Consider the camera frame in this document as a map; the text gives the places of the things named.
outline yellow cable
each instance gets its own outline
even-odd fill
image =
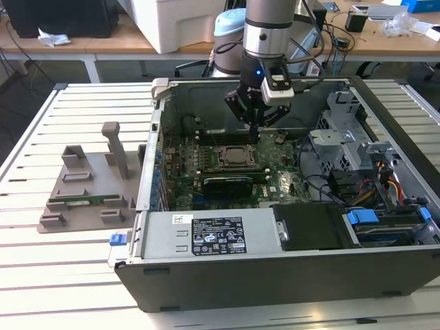
[[[395,184],[392,181],[387,181],[389,184],[393,185],[394,189],[396,190],[397,200],[399,200],[399,189],[397,187],[397,184]]]
[[[359,204],[360,202],[364,201],[365,199],[369,198],[374,192],[376,191],[376,188],[371,189],[370,191],[368,191],[361,199],[359,199],[358,201],[356,201],[354,205]]]

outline motherboard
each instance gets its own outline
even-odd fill
[[[164,138],[170,210],[268,208],[311,201],[297,166],[298,144],[283,131]]]

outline screw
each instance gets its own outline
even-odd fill
[[[282,242],[287,241],[287,234],[285,232],[279,232],[278,235],[280,236],[280,241]]]

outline metal slatted table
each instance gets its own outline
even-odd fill
[[[39,234],[36,225],[65,146],[106,151],[101,125],[117,120],[125,149],[137,150],[148,138],[150,90],[150,84],[139,83],[53,91],[0,168],[2,329],[438,329],[440,278],[401,298],[147,314],[107,265],[114,230]],[[225,289],[233,280],[225,277]],[[378,323],[361,326],[356,318]]]
[[[394,80],[365,80],[413,142],[440,171],[440,113],[410,85]],[[372,118],[367,119],[379,140],[386,136]]]

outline white plastic bag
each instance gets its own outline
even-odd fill
[[[69,37],[65,34],[53,35],[43,32],[40,29],[38,29],[38,31],[40,32],[40,36],[38,37],[39,41],[46,46],[54,48],[56,45],[64,45],[71,42]]]
[[[411,17],[408,12],[400,12],[394,16],[393,20],[387,19],[380,25],[380,32],[388,38],[390,36],[401,36],[406,34],[411,36],[410,28],[419,20]]]

